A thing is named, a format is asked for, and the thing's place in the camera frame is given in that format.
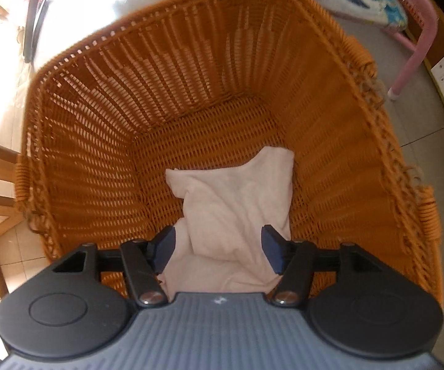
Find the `white cloth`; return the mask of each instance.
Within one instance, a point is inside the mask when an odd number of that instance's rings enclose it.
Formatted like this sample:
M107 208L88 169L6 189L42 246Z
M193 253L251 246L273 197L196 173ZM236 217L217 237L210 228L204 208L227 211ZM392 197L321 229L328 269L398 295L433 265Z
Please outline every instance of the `white cloth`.
M290 239L293 163L290 150L264 147L238 167L166 170L167 184L184 199L176 248L159 276L171 300L179 291L269 292L278 284L261 227Z

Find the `pink chair leg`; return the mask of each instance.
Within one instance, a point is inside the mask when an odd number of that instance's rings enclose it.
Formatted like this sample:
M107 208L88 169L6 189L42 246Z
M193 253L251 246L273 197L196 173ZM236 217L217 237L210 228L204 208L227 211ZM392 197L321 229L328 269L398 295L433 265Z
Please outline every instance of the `pink chair leg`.
M396 100L405 84L411 78L415 70L421 65L423 59L426 57L433 41L438 32L438 17L436 11L429 0L412 0L417 9L421 13L424 27L421 35L415 46L414 54L409 58L400 73L396 76L393 85L388 91L388 96L392 100Z

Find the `wicker basket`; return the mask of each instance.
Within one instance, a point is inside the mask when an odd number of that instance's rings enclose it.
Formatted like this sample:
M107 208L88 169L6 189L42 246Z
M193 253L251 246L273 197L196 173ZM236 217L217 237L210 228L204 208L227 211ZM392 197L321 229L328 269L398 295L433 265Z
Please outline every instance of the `wicker basket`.
M354 241L442 302L440 220L413 187L369 53L313 0L167 0L91 35L30 87L16 200L47 255L182 216L166 168L295 152L293 239ZM123 290L118 274L103 278ZM313 293L332 283L315 277Z

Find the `ribbed gray surface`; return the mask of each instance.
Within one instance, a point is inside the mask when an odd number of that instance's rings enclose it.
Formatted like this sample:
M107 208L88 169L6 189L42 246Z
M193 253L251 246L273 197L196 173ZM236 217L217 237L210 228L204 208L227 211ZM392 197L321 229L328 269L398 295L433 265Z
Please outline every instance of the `ribbed gray surface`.
M143 310L113 344L69 362L39 363L11 355L0 370L442 370L430 355L371 362L324 343L297 310L278 309L261 294L179 294L171 305Z

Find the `black clamp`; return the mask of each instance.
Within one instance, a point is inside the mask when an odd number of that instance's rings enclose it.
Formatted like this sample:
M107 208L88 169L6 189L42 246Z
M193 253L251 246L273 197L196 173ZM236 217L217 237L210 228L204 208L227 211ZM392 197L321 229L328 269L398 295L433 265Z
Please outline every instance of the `black clamp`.
M437 301L418 285L354 243L338 250L285 240L272 226L261 231L272 268L283 274L271 299L299 308L325 340L372 359L429 352L441 331ZM315 272L336 273L336 283L310 299Z
M167 303L155 275L176 247L166 227L152 241L99 251L85 243L28 280L0 303L0 337L25 356L64 359L113 340L135 313ZM130 300L100 283L100 273L122 272Z

